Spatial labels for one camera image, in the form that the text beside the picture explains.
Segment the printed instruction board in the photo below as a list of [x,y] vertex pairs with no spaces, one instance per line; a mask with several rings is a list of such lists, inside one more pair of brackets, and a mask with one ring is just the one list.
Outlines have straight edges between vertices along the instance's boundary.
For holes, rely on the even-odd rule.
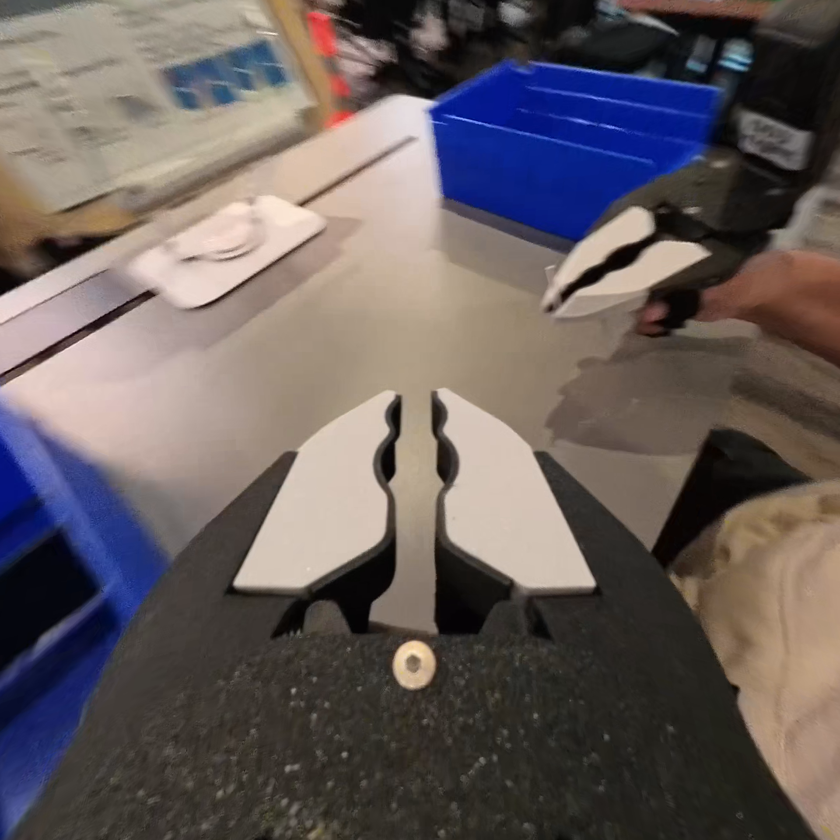
[[316,106],[267,2],[2,2],[2,166],[46,214]]

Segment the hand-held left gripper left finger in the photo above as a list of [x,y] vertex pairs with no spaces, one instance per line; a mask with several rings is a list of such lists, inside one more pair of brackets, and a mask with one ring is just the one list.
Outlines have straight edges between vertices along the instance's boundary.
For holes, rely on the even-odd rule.
[[243,595],[335,602],[355,633],[396,570],[396,472],[402,398],[383,391],[299,447],[232,580]]

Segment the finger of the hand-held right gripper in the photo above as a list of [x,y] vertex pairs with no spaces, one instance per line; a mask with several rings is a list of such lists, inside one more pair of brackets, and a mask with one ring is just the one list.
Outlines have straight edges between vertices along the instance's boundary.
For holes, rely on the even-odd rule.
[[579,240],[554,274],[554,291],[575,292],[626,267],[656,233],[653,211],[631,206]]
[[590,319],[640,302],[643,293],[710,256],[702,245],[663,240],[624,267],[606,267],[606,247],[582,241],[549,278],[541,310],[555,320]]

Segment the blue divided plastic bin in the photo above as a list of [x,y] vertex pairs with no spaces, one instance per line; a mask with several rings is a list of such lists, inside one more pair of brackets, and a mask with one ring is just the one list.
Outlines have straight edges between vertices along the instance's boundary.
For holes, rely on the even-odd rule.
[[506,60],[429,111],[444,198],[555,237],[706,150],[715,87]]

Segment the person's right hand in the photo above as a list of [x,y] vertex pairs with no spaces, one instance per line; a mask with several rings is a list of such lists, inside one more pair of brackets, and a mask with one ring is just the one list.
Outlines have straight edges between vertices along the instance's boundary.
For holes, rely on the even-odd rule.
[[769,251],[751,258],[733,277],[715,286],[650,298],[636,315],[635,333],[657,338],[688,321],[747,321],[784,291],[797,258],[793,250]]

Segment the person's right forearm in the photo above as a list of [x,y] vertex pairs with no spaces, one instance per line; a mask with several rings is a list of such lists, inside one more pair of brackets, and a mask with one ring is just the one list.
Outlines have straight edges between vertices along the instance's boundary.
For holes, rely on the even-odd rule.
[[793,291],[785,313],[786,339],[801,350],[839,366],[839,261],[834,257],[790,252]]

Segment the white board stand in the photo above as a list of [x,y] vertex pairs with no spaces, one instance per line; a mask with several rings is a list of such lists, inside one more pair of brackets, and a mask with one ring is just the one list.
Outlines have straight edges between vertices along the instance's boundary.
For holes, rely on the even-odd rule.
[[322,234],[326,220],[261,194],[229,203],[164,234],[133,257],[124,275],[174,308],[204,308]]

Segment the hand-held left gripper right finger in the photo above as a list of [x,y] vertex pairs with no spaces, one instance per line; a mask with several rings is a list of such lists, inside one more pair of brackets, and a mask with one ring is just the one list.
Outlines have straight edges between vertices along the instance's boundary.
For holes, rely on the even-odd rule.
[[431,396],[437,474],[434,620],[475,634],[499,603],[596,593],[532,447],[448,388]]

